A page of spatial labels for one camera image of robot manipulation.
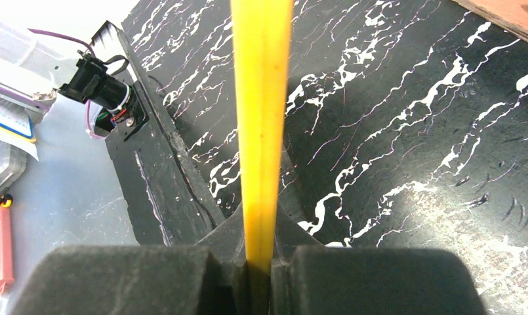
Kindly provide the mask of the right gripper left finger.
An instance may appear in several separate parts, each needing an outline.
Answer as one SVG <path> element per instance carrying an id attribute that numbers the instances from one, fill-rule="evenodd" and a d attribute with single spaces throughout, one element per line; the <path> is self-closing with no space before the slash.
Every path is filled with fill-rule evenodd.
<path id="1" fill-rule="evenodd" d="M 245 314 L 235 266 L 200 246 L 59 247 L 35 267 L 13 314 Z"/>

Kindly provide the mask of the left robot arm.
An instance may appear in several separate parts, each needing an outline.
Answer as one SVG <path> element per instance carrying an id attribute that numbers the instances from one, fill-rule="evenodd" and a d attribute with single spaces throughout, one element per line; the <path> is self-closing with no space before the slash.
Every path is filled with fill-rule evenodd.
<path id="1" fill-rule="evenodd" d="M 87 132 L 106 138 L 115 131 L 126 141 L 148 120 L 148 98 L 139 82 L 127 83 L 117 76 L 129 60 L 115 55 L 107 61 L 78 50 L 77 69 L 68 83 L 59 88 L 61 95 L 87 106 Z"/>

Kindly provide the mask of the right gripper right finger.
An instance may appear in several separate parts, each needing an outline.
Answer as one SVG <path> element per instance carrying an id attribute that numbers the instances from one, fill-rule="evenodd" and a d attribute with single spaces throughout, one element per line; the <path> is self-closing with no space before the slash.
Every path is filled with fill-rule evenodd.
<path id="1" fill-rule="evenodd" d="M 272 269 L 272 314 L 485 314 L 472 277 L 440 249 L 300 246 Z"/>

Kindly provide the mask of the yellow framed whiteboard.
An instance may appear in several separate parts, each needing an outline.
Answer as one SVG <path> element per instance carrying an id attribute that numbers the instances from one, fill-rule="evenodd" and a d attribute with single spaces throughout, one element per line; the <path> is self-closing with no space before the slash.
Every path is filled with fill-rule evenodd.
<path id="1" fill-rule="evenodd" d="M 293 1 L 232 1 L 245 250 L 269 274 L 287 97 Z"/>

